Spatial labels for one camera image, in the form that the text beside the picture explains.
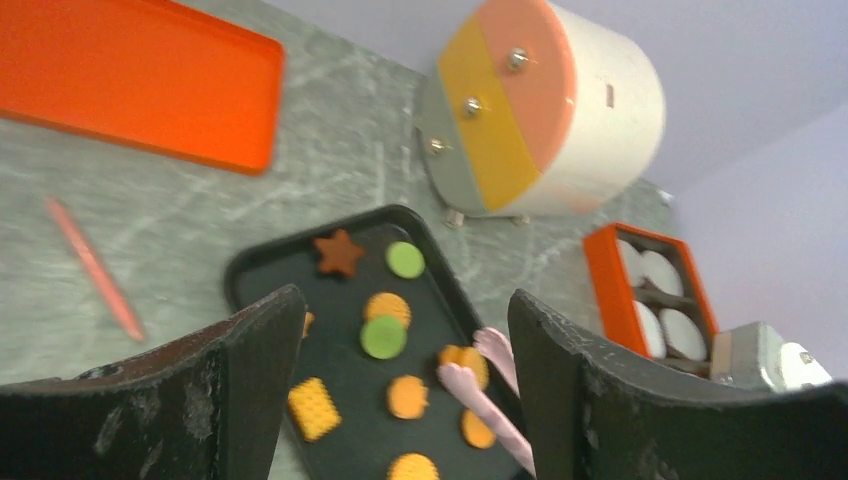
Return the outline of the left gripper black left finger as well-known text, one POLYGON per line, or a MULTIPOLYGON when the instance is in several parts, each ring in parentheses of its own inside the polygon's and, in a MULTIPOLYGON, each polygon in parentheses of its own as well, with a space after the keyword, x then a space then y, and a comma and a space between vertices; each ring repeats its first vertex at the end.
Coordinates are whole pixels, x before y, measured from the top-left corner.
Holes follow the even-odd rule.
POLYGON ((4 385, 2 477, 267 478, 304 319, 287 285, 142 354, 4 385))

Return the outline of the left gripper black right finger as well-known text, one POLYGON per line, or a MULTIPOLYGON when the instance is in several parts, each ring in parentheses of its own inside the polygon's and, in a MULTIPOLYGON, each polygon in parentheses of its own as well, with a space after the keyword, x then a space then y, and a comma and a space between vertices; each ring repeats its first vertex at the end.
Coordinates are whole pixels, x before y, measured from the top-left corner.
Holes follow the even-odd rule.
POLYGON ((524 290, 508 324, 540 479, 843 479, 847 387, 766 393, 638 355, 524 290))

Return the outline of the pink-tipped metal tongs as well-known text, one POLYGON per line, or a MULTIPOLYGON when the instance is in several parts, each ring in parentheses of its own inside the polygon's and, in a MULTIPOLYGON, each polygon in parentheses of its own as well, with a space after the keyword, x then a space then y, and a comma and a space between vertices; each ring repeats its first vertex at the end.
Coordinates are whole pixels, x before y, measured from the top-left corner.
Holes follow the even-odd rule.
POLYGON ((510 398, 518 400, 520 392, 516 365, 509 339, 499 330, 483 327, 472 334, 472 344, 486 359, 489 368, 489 385, 481 390, 472 370, 454 363, 436 368, 441 385, 464 407, 477 415, 495 434, 498 443, 531 479, 537 477, 530 442, 506 413, 504 404, 496 400, 503 389, 510 390, 510 398))

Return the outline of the orange shell cookie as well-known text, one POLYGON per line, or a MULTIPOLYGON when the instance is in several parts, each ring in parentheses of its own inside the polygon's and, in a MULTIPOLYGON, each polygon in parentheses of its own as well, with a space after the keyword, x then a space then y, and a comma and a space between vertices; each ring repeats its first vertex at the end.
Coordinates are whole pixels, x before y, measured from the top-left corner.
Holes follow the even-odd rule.
POLYGON ((420 419, 428 402, 429 389, 414 375, 403 375, 391 381, 387 388, 387 407, 389 412, 402 420, 420 419))

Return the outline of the green sandwich cookie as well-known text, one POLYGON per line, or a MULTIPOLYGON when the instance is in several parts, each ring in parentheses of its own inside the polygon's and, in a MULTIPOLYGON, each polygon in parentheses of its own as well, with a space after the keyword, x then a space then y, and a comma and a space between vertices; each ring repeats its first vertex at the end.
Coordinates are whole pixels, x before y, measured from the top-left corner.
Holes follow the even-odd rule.
POLYGON ((362 326, 359 340, 368 356, 389 360, 397 357, 406 347, 407 328, 394 316, 380 315, 362 326))

